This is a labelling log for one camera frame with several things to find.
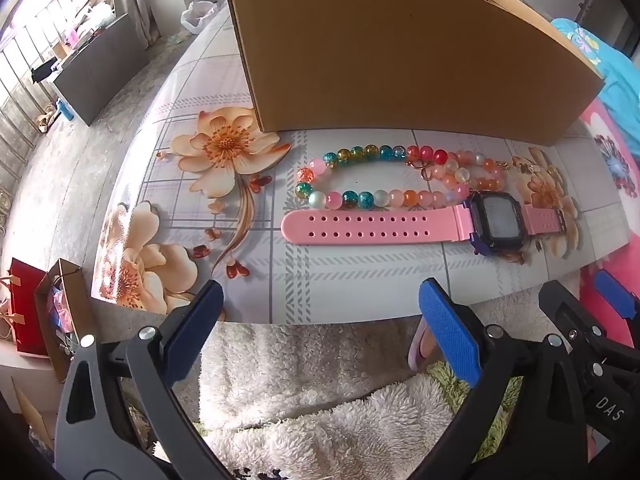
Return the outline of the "red paper bag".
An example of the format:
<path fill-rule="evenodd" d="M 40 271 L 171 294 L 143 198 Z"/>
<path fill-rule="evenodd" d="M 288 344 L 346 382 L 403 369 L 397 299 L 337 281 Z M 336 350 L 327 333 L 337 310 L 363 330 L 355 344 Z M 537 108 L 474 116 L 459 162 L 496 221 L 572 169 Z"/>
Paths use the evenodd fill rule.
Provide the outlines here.
<path fill-rule="evenodd" d="M 2 318 L 9 322 L 15 348 L 31 356 L 48 356 L 41 333 L 35 291 L 46 274 L 22 260 L 13 258 L 9 271 L 1 277 L 1 286 L 9 292 L 8 313 Z"/>

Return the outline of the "brown cardboard box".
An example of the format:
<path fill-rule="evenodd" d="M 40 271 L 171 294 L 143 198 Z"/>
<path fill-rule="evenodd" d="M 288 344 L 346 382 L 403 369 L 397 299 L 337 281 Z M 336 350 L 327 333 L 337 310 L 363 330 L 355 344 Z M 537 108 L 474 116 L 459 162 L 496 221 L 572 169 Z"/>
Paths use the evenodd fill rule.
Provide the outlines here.
<path fill-rule="evenodd" d="M 600 73 L 521 0 L 229 0 L 267 131 L 422 129 L 551 145 Z"/>

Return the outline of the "blue folded blanket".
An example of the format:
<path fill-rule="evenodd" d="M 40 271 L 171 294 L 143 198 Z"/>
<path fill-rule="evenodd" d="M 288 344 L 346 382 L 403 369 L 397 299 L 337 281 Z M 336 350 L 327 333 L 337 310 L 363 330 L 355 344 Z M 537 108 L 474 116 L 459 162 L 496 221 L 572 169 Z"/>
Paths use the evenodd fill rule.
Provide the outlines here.
<path fill-rule="evenodd" d="M 604 79 L 598 95 L 623 136 L 636 162 L 639 160 L 639 69 L 623 52 L 609 46 L 576 22 L 554 18 L 551 24 L 564 35 Z"/>

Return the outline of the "pink strap digital watch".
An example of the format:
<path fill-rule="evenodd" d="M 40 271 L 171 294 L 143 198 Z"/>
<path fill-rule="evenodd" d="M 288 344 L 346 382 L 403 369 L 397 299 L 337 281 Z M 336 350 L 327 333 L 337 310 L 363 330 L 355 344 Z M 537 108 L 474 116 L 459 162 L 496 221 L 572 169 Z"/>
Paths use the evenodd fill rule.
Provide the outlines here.
<path fill-rule="evenodd" d="M 522 205 L 503 192 L 478 192 L 463 203 L 426 211 L 296 210 L 281 233 L 296 245 L 401 245 L 468 242 L 480 255 L 520 252 L 539 235 L 562 234 L 559 209 Z"/>

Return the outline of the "pink floral quilt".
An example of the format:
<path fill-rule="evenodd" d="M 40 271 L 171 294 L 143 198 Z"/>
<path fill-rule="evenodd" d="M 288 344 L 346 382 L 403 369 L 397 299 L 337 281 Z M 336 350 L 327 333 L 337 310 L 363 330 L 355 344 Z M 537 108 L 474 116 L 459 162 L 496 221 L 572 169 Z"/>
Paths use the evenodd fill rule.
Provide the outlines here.
<path fill-rule="evenodd" d="M 597 273 L 608 272 L 610 284 L 618 283 L 634 296 L 639 293 L 639 167 L 626 147 L 620 129 L 614 124 L 600 101 L 594 101 L 582 122 L 596 141 L 612 183 L 608 192 L 614 197 L 610 214 L 587 214 L 596 262 L 580 271 L 579 295 L 587 310 L 608 332 L 608 338 L 631 347 L 630 321 L 637 315 L 630 299 L 623 300 L 622 312 L 616 313 L 600 292 Z"/>

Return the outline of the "dark grey cabinet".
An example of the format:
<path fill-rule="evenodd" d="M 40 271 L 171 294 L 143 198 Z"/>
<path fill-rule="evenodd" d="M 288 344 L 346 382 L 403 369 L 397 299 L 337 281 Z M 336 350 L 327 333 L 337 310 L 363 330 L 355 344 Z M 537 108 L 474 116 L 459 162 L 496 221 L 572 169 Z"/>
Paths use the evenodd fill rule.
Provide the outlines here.
<path fill-rule="evenodd" d="M 90 126 L 104 107 L 149 64 L 134 23 L 124 14 L 66 58 L 51 84 L 75 117 Z"/>

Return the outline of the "gold bow brooch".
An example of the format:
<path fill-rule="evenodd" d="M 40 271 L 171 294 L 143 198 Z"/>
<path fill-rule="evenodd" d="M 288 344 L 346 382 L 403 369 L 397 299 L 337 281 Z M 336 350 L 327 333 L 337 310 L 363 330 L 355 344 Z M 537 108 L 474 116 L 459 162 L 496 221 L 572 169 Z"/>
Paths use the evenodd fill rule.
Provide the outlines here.
<path fill-rule="evenodd" d="M 434 164 L 432 162 L 424 162 L 421 159 L 407 160 L 406 165 L 416 170 L 420 174 L 422 180 L 428 182 L 433 179 Z"/>

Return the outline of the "white plastic bag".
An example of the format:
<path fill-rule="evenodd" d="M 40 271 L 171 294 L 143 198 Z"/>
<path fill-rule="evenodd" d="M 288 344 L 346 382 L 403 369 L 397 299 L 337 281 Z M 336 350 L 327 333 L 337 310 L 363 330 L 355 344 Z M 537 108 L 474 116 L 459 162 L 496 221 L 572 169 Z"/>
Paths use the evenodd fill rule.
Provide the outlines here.
<path fill-rule="evenodd" d="M 198 35 L 213 21 L 226 0 L 193 0 L 181 13 L 180 23 L 192 35 Z"/>

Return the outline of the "brown paper bag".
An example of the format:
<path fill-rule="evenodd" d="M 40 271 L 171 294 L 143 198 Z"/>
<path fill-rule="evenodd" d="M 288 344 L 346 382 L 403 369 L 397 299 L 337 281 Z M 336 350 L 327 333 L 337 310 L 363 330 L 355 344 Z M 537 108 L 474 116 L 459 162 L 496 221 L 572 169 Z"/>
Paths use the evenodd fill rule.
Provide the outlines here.
<path fill-rule="evenodd" d="M 64 382 L 70 360 L 86 335 L 99 335 L 82 269 L 58 259 L 34 292 L 42 339 L 54 374 Z"/>

